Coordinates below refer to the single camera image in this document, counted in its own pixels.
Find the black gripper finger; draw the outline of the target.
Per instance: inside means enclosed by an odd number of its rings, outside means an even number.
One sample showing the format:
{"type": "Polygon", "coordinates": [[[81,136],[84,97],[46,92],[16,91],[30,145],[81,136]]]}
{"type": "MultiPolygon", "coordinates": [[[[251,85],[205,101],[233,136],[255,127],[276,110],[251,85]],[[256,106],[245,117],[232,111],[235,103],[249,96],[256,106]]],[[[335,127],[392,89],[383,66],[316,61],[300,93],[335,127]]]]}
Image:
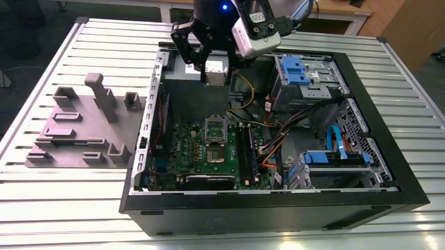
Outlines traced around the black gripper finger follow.
{"type": "Polygon", "coordinates": [[[233,41],[233,37],[225,36],[223,45],[228,58],[225,85],[229,85],[235,72],[241,68],[249,67],[255,61],[255,57],[252,59],[244,59],[240,55],[236,54],[236,43],[233,41]]]}
{"type": "Polygon", "coordinates": [[[171,29],[171,38],[187,65],[200,73],[200,82],[207,81],[205,61],[211,52],[211,29],[200,21],[180,24],[175,22],[171,29]]]}

